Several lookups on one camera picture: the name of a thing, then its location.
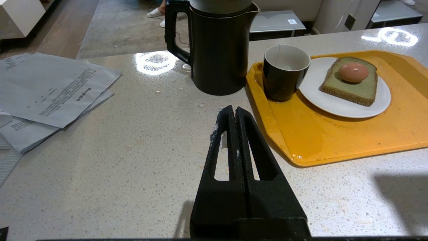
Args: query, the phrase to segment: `white plate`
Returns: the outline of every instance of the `white plate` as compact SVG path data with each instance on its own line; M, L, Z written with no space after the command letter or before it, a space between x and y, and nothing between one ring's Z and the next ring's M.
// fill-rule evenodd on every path
M308 72L299 87L302 94L315 106L331 114L349 118L376 116L386 110L391 102L391 93L383 79L378 76L376 99L370 107L340 99L319 90L328 69L337 58L317 58L311 61Z

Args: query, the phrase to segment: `kettle lid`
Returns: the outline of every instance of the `kettle lid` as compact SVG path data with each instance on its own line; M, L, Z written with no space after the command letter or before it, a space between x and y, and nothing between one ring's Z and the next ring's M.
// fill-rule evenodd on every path
M251 7L252 0L188 0L192 8L208 14L229 15Z

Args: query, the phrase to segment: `toast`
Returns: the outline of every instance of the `toast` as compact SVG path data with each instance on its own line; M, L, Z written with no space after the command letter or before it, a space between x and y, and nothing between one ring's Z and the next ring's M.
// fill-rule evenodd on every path
M347 63L359 63L367 67L369 75L360 83L350 83L338 77L338 70ZM327 76L319 90L338 98L363 106L371 106L375 102L377 89L377 68L373 64L355 57L338 58L327 72Z

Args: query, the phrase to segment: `orange tray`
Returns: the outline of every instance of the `orange tray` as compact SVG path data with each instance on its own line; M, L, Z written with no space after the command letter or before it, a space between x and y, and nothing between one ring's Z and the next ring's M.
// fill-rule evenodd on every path
M255 63L247 82L267 135L298 166L428 147L428 69L415 59L386 51L313 56L353 56L377 67L391 92L382 114L364 119L339 117L309 102L300 91L286 102L263 92L263 63Z

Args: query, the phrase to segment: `kettle handle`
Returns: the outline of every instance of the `kettle handle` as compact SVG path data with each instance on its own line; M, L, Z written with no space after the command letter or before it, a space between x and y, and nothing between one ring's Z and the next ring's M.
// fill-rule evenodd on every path
M182 48L178 47L175 42L175 21L177 18L178 12L184 12L187 14L188 24L189 24L189 44L190 51L192 49L192 36L191 36L191 10L189 1L185 0L169 0L166 4L166 13L165 13L165 42L166 47L171 54L175 55L177 58L192 66L190 53L184 51Z

